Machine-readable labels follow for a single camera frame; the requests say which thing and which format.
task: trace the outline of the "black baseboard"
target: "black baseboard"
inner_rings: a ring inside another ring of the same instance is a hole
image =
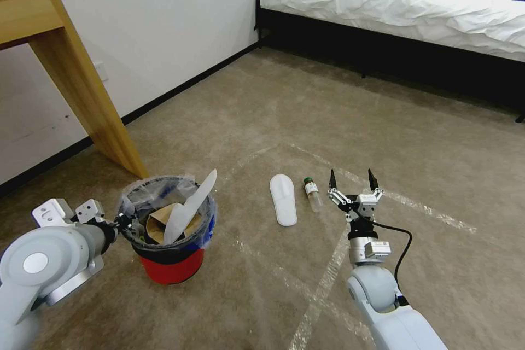
[[[237,52],[236,54],[228,57],[226,60],[223,60],[222,62],[216,64],[215,66],[207,69],[206,71],[200,73],[199,75],[187,80],[183,84],[175,87],[174,89],[170,90],[167,93],[164,93],[162,96],[157,97],[156,99],[150,101],[149,103],[141,106],[138,109],[135,109],[133,112],[128,113],[128,115],[125,115],[122,117],[122,122],[126,125],[135,119],[141,117],[146,112],[152,110],[156,106],[162,104],[166,100],[169,100],[170,98],[176,96],[177,94],[183,92],[184,90],[192,87],[196,83],[202,81],[203,79],[209,77],[213,73],[219,71],[221,68],[227,66],[228,64],[234,62],[239,57],[247,54],[248,52],[251,52],[255,48],[257,48],[257,43],[252,44],[248,46],[247,48]],[[49,170],[50,168],[55,167],[56,165],[60,164],[61,162],[69,159],[70,157],[74,156],[75,154],[81,152],[85,148],[89,147],[93,144],[93,141],[91,138],[86,137],[81,139],[78,142],[75,142],[73,145],[67,147],[64,150],[61,150],[57,154],[54,154],[53,156],[49,157],[48,159],[45,159],[44,161],[40,162],[39,164],[36,164],[34,167],[31,167],[29,170],[22,172],[21,174],[15,176],[14,178],[8,180],[5,183],[2,183],[0,185],[0,197],[3,197],[16,188],[24,185],[25,183],[29,182],[34,177],[40,175],[41,173]]]

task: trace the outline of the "white tape line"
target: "white tape line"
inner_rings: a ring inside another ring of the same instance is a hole
[[[330,262],[328,263],[328,266],[321,277],[319,285],[317,286],[314,296],[318,302],[325,301],[332,291],[335,279],[339,273],[339,268],[341,267],[348,249],[347,233],[349,231],[350,226],[347,225],[346,229],[339,238],[337,246],[332,253]],[[306,345],[312,336],[312,326],[317,322],[321,314],[321,309],[318,306],[318,302],[312,301],[308,305],[308,309],[299,322],[299,326],[295,331],[290,346],[288,346],[289,350],[304,350],[306,348]]]
[[[286,271],[283,267],[275,264],[274,262],[268,261],[261,252],[252,250],[248,245],[240,240],[236,240],[236,246],[242,253],[246,253],[253,257],[259,265],[270,272],[274,277],[282,280],[286,287],[299,293],[299,295],[305,298],[308,302],[317,303],[323,309],[323,311],[331,313],[337,321],[344,324],[348,331],[352,332],[363,341],[373,342],[372,335],[370,334],[368,327],[356,319],[356,317],[344,310],[339,309],[335,303],[329,300],[322,300],[317,297],[304,282],[288,273],[288,271]],[[348,302],[351,302],[350,295],[348,296]]]
[[[257,158],[258,156],[266,153],[267,151],[276,148],[277,145],[272,145],[266,148],[262,148],[254,153],[249,154],[248,156],[240,159],[236,165],[233,166],[228,172],[226,172],[226,175],[220,177],[220,182],[222,184],[227,183],[235,173],[240,170],[242,167],[244,167],[246,164],[248,164],[253,159]]]
[[[329,166],[330,168],[333,168],[334,171],[342,174],[345,178],[351,180],[352,182],[355,182],[355,183],[361,183],[361,184],[364,184],[364,185],[368,185],[368,180],[367,179],[364,179],[364,178],[361,178],[355,174],[353,174],[352,172],[349,172],[349,171],[346,171],[346,170],[343,170],[342,168],[337,168],[337,167],[334,167],[334,165],[332,163],[330,163],[328,160],[322,158],[321,156],[315,154],[315,153],[312,153],[312,152],[309,152],[308,150],[306,149],[302,149],[301,147],[298,147],[297,145],[294,145],[294,144],[288,144],[289,146],[291,146],[292,148],[295,148],[303,153],[306,153],[307,155],[310,155],[312,156],[313,158],[315,158],[317,161]],[[424,213],[425,215],[427,216],[430,216],[430,217],[433,217],[435,219],[438,219],[440,220],[441,222],[451,226],[451,227],[454,227],[454,228],[457,228],[457,229],[460,229],[460,230],[465,230],[471,234],[474,234],[476,231],[477,231],[477,228],[476,227],[473,227],[467,223],[465,223],[464,221],[462,220],[458,220],[458,219],[454,219],[452,216],[449,216],[445,213],[441,213],[441,212],[438,212],[437,210],[433,209],[433,208],[430,208],[420,202],[416,202],[408,197],[405,197],[401,194],[398,194],[398,193],[395,193],[395,192],[392,192],[392,191],[388,191],[388,190],[385,190],[384,192],[384,196],[385,197],[388,197],[396,202],[399,202],[399,203],[402,203],[403,205],[406,205],[412,209],[415,209],[421,213]]]

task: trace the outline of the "white wall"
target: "white wall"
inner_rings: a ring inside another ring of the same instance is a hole
[[[256,40],[255,0],[62,1],[120,116]],[[31,49],[0,51],[0,183],[85,136]]]

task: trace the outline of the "trash can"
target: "trash can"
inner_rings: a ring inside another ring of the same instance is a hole
[[[198,184],[189,177],[163,176],[140,180],[122,192],[117,220],[127,223],[122,235],[139,255],[148,276],[160,284],[175,284],[193,276],[201,267],[217,218],[217,205],[211,194],[198,214],[201,223],[186,238],[169,245],[144,240],[145,223],[150,213],[175,202],[184,203]]]

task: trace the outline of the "white slipper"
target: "white slipper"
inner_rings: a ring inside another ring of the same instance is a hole
[[[275,175],[270,181],[270,191],[277,222],[282,226],[291,226],[297,223],[294,183],[291,179],[283,174]]]

